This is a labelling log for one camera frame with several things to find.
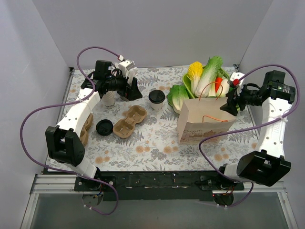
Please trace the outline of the black cup lid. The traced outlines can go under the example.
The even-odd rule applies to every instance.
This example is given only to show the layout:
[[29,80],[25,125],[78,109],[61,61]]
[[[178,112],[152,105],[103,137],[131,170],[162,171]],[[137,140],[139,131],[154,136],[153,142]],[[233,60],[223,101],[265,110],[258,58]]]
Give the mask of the black cup lid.
[[161,90],[153,90],[149,93],[149,100],[153,104],[161,104],[165,100],[165,94]]

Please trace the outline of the white paper coffee cup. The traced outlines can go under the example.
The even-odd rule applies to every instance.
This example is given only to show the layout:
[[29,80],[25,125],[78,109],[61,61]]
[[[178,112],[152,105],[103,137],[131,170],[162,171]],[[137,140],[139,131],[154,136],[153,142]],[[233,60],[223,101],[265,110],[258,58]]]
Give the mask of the white paper coffee cup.
[[154,111],[158,112],[158,111],[160,111],[160,110],[162,109],[162,107],[163,107],[163,102],[155,103],[155,102],[150,101],[150,105],[151,105],[151,108],[152,108]]

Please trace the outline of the brown paper bag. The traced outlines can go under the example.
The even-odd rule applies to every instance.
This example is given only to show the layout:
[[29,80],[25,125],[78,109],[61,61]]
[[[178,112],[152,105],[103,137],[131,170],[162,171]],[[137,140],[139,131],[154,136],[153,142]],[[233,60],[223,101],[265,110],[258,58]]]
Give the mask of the brown paper bag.
[[204,138],[227,132],[236,117],[220,107],[226,98],[196,98],[183,102],[178,123],[178,144],[194,145]]

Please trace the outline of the single cardboard cup carrier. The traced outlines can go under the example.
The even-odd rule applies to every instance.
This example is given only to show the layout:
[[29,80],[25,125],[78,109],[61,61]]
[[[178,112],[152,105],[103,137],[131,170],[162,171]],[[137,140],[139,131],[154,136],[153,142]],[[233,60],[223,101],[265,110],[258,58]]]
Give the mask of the single cardboard cup carrier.
[[141,123],[147,116],[147,111],[139,105],[132,106],[127,112],[124,119],[120,119],[113,126],[113,133],[122,139],[132,135],[136,124]]

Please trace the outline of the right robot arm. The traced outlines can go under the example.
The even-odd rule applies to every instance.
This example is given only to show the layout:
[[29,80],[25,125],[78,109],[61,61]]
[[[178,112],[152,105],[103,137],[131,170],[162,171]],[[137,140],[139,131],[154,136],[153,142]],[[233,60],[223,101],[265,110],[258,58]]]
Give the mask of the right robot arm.
[[215,178],[220,189],[228,189],[233,179],[271,187],[290,171],[291,163],[285,160],[283,147],[287,119],[282,116],[292,107],[295,88],[285,85],[284,79],[284,72],[273,70],[265,74],[261,87],[248,83],[227,94],[227,102],[220,108],[222,111],[236,116],[247,105],[260,106],[263,124],[277,118],[280,121],[261,127],[253,152],[241,157],[237,164],[222,167],[223,173]]

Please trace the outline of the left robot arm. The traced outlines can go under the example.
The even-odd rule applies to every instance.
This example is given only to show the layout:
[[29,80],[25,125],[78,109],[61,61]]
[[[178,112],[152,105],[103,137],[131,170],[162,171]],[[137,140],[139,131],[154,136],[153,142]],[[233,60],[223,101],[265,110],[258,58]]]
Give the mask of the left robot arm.
[[112,70],[111,67],[110,61],[97,61],[94,72],[81,85],[76,104],[55,127],[49,126],[45,132],[49,157],[87,176],[85,185],[92,191],[98,190],[102,182],[95,175],[97,167],[84,157],[85,149],[80,136],[86,120],[102,97],[110,91],[116,92],[126,101],[142,98],[133,71],[134,62],[123,60],[118,68]]

